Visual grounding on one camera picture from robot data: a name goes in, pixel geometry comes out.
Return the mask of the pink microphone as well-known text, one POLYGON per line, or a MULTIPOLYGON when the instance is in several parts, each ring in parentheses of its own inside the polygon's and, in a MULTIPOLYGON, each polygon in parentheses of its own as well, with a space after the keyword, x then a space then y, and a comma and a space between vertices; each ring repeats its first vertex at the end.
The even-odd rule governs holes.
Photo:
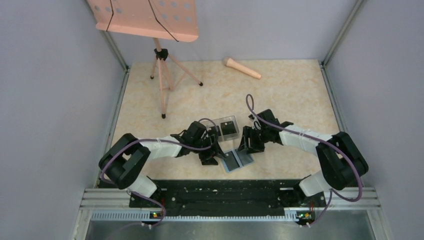
POLYGON ((230 57, 225 57, 222 60, 222 63, 226 67, 233 68, 233 69, 235 69, 235 70, 237 70, 237 71, 239 71, 241 73, 244 73, 246 75, 249 75, 249 76, 251 76, 251 77, 253 77, 255 79, 260 80, 262 78, 262 75, 260 73, 256 72, 253 69, 250 69, 249 67, 247 67, 247 66, 245 66, 243 64, 240 64, 240 63, 236 62, 235 60, 233 60, 230 57))

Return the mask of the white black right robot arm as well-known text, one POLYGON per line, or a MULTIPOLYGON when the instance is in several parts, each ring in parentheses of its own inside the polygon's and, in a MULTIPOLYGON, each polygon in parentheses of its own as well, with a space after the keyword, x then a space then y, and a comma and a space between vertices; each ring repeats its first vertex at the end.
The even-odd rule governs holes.
POLYGON ((320 170, 296 183, 293 200, 307 206, 314 195, 327 191, 341 191, 357 184, 369 166, 346 132, 321 134, 300 128, 292 122, 280 122, 271 109, 251 114, 252 126, 244 126, 238 151, 246 154, 262 153, 266 143, 298 148, 318 158, 320 170))

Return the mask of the beige leather card holder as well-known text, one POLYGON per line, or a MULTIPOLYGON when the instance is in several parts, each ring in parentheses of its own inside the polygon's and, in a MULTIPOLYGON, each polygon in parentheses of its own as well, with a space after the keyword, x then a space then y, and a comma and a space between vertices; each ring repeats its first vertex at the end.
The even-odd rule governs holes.
POLYGON ((223 169, 227 174, 252 165, 255 160, 246 150, 232 149, 224 153, 221 160, 223 169))

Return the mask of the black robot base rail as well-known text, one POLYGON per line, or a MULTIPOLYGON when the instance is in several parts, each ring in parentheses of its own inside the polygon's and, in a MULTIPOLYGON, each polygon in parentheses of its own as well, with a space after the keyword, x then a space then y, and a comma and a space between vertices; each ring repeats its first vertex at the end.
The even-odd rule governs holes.
POLYGON ((161 188, 149 200, 133 193, 124 202, 130 208, 162 204, 168 217, 273 217, 285 208, 319 208, 327 204, 324 193, 302 197, 293 187, 297 179, 260 180, 156 180, 161 188))

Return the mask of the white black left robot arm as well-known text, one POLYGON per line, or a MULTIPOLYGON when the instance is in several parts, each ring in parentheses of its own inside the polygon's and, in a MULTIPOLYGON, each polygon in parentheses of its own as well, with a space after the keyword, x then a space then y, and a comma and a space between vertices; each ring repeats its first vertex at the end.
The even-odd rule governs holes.
POLYGON ((225 159, 215 124, 207 128, 201 120, 193 121, 182 132, 159 138, 137 138, 126 133, 99 160, 100 179, 141 198, 149 207, 164 208, 161 188, 142 174, 142 169, 150 160, 190 153, 197 154, 203 166, 216 166, 217 159, 225 159))

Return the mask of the pink music stand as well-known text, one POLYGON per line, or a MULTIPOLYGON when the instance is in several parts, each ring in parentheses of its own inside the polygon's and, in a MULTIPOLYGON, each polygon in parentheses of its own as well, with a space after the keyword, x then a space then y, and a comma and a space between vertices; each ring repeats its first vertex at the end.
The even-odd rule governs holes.
POLYGON ((194 0, 89 0, 87 3, 98 30, 153 40, 155 61, 150 78, 158 76, 159 79, 163 119, 167 116, 164 91, 173 91, 178 85, 171 77, 167 60, 183 70, 184 76, 190 76, 199 86, 203 86, 203 82, 160 43, 161 39, 177 43, 191 43, 198 39, 199 27, 194 0))

